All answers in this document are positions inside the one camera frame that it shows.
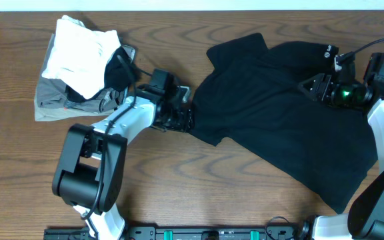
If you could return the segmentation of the black t-shirt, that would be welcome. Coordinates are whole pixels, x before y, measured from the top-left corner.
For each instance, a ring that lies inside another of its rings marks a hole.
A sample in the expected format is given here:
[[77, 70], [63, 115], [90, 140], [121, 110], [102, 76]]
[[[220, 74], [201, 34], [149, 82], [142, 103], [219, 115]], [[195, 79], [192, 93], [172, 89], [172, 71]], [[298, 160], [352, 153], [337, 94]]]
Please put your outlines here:
[[338, 48], [292, 41], [268, 47], [260, 33], [208, 49], [213, 72], [192, 101], [196, 138], [228, 137], [344, 212], [377, 161], [375, 138], [358, 111], [308, 99], [298, 84], [330, 73]]

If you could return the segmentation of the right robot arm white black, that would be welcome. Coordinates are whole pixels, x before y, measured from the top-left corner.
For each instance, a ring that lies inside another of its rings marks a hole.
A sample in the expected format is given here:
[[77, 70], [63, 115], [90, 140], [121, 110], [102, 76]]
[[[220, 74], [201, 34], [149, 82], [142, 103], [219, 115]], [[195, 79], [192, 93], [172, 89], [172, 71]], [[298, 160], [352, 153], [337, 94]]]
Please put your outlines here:
[[299, 84], [314, 101], [331, 107], [361, 111], [375, 137], [379, 174], [348, 213], [306, 221], [299, 239], [384, 239], [384, 75], [373, 74], [352, 84], [318, 74]]

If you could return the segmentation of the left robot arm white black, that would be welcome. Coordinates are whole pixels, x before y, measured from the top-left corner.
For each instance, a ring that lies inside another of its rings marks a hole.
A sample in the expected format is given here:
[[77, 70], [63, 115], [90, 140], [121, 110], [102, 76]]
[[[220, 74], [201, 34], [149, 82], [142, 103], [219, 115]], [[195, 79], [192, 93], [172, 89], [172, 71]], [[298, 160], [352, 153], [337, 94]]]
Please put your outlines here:
[[126, 222], [116, 200], [127, 146], [148, 127], [186, 130], [189, 96], [186, 86], [144, 84], [103, 120], [69, 128], [51, 188], [80, 214], [90, 238], [124, 239]]

